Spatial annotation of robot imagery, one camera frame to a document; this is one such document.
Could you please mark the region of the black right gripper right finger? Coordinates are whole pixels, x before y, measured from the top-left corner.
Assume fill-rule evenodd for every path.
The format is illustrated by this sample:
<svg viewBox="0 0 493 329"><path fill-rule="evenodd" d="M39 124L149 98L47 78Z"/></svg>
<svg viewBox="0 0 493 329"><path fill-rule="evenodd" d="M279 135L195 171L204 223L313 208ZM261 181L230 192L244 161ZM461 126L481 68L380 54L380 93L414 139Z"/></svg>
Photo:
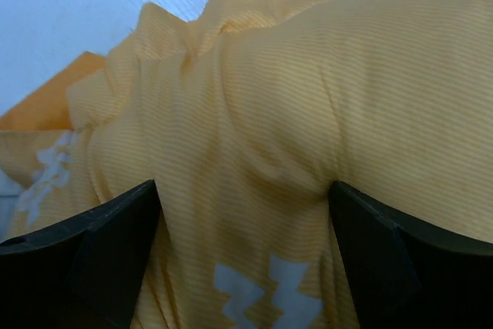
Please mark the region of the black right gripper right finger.
<svg viewBox="0 0 493 329"><path fill-rule="evenodd" d="M490 328L492 245L336 181L330 218L362 328Z"/></svg>

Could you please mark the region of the orange Mickey Mouse pillowcase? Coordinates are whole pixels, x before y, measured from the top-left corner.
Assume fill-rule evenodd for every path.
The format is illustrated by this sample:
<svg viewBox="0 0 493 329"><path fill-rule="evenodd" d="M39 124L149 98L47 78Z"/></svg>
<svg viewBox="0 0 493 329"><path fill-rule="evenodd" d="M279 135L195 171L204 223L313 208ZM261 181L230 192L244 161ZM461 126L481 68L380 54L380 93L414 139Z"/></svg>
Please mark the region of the orange Mickey Mouse pillowcase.
<svg viewBox="0 0 493 329"><path fill-rule="evenodd" d="M143 7L93 67L1 121L8 236L154 180L134 328L356 328L327 192L341 180L492 239L492 0Z"/></svg>

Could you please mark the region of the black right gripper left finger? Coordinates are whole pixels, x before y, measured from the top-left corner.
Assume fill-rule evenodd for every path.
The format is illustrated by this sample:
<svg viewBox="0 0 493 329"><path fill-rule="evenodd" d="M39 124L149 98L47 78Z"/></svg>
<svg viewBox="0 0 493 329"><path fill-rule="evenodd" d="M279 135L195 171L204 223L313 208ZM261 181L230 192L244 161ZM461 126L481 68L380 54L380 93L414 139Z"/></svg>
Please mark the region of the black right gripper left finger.
<svg viewBox="0 0 493 329"><path fill-rule="evenodd" d="M150 180L1 244L3 328L128 328L161 205Z"/></svg>

